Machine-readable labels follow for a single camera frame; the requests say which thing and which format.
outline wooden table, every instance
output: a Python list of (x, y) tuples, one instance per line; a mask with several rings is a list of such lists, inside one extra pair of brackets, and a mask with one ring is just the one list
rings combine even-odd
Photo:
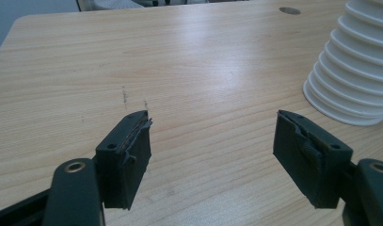
[[(148, 109), (152, 158), (132, 210), (107, 225), (342, 225), (315, 210), (272, 154), (277, 111), (315, 121), (383, 160), (383, 122), (315, 110), (302, 84), (344, 2), (259, 0), (28, 16), (0, 50), (0, 209), (92, 157), (126, 114)], [(285, 14), (293, 7), (299, 15)]]

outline wooden tabletop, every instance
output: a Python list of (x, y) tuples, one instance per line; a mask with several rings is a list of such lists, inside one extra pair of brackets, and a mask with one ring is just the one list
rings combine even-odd
[[(315, 210), (272, 154), (294, 111), (383, 160), (383, 122), (334, 121), (302, 93), (344, 13), (338, 0), (259, 0), (27, 16), (0, 49), (0, 209), (92, 157), (148, 109), (152, 158), (131, 211), (107, 225), (342, 225)], [(297, 8), (299, 15), (279, 11)]]

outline stack of white cups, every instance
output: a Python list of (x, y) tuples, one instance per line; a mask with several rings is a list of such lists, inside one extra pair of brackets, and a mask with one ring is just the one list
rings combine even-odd
[(353, 125), (383, 121), (383, 0), (351, 0), (303, 91), (329, 117)]

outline white ribbed cylinder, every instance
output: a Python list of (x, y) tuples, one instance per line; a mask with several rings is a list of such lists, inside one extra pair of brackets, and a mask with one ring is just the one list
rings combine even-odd
[(306, 99), (334, 120), (383, 120), (383, 0), (351, 0), (303, 86)]

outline ribbed white container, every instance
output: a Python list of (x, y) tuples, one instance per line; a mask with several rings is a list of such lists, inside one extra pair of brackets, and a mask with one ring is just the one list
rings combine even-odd
[(303, 86), (306, 99), (334, 120), (383, 121), (383, 0), (351, 0)]

